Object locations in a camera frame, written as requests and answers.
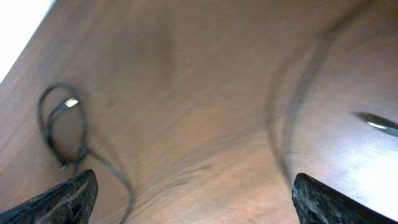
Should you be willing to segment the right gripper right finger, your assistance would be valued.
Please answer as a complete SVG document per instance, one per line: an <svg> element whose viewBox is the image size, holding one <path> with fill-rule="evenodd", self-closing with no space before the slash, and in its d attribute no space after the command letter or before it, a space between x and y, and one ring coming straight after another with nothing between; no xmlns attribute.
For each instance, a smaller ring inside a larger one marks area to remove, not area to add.
<svg viewBox="0 0 398 224"><path fill-rule="evenodd" d="M295 177L292 201L301 224L397 224L305 173Z"/></svg>

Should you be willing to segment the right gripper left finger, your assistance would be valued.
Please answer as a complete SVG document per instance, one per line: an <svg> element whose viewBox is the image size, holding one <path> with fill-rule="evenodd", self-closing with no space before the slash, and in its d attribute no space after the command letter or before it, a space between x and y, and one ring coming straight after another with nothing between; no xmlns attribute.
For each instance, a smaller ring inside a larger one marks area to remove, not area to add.
<svg viewBox="0 0 398 224"><path fill-rule="evenodd" d="M1 223L88 223L98 182L87 169L1 214Z"/></svg>

